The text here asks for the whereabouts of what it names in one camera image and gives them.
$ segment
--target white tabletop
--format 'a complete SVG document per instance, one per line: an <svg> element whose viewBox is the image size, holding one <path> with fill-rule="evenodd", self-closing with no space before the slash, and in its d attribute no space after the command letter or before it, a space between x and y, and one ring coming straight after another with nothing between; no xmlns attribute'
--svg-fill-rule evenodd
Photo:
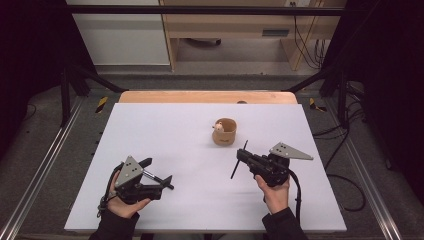
<svg viewBox="0 0 424 240"><path fill-rule="evenodd" d="M226 147L212 141L212 126L223 117L237 122L236 140ZM246 150L258 155L268 155L281 141L313 156L290 163L302 189L301 226L306 232L346 231L301 105L206 103L115 104L65 229L97 229L97 206L112 170L131 155L137 161L153 158L146 170L163 179L173 175L175 186L140 211L137 230L264 231L261 219L268 210L252 173L240 162L230 179L246 140ZM157 184L146 177L141 182ZM294 212L297 188L290 184Z"/></svg>

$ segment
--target brown container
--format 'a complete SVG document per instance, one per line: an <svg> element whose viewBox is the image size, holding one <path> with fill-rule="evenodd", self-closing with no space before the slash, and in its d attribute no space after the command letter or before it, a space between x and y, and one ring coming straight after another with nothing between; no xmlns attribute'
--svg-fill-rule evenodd
<svg viewBox="0 0 424 240"><path fill-rule="evenodd" d="M222 124L224 131L214 129L212 133L213 141L215 144L220 146L228 146L233 144L234 140L236 139L237 123L230 118L221 118L216 120L215 126L219 123Z"/></svg>

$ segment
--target cabinet door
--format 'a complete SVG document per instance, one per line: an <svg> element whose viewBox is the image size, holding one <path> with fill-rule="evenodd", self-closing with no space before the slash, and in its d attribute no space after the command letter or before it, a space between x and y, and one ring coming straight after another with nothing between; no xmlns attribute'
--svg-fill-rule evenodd
<svg viewBox="0 0 424 240"><path fill-rule="evenodd" d="M67 0L69 5L158 5L157 0ZM74 14L95 65L169 65L160 14Z"/></svg>

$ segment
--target yellow and black hazard tape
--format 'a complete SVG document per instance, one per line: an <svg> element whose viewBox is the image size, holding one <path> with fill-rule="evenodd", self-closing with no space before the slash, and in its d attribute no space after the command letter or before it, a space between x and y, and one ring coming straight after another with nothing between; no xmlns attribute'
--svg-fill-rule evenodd
<svg viewBox="0 0 424 240"><path fill-rule="evenodd" d="M107 101L107 97L102 97L99 101L99 105L97 105L96 113L101 113L103 110L103 107L105 106Z"/></svg>
<svg viewBox="0 0 424 240"><path fill-rule="evenodd" d="M313 98L309 98L309 108L310 109L315 109L321 112L327 112L327 108L326 107L318 107L315 104L315 100Z"/></svg>

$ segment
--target black curtain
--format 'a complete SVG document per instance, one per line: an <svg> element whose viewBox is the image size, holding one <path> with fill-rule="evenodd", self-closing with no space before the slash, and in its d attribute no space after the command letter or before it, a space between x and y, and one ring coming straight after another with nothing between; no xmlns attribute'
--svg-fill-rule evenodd
<svg viewBox="0 0 424 240"><path fill-rule="evenodd" d="M0 159L32 96L60 85L66 66L97 73L72 15L49 11L49 4L66 1L0 0ZM88 88L78 75L71 84Z"/></svg>
<svg viewBox="0 0 424 240"><path fill-rule="evenodd" d="M353 7L375 1L350 0ZM382 0L355 39L343 70L364 85L364 108L393 169L403 172L424 203L424 2ZM360 19L341 19L324 67L334 63ZM337 88L337 78L325 89Z"/></svg>

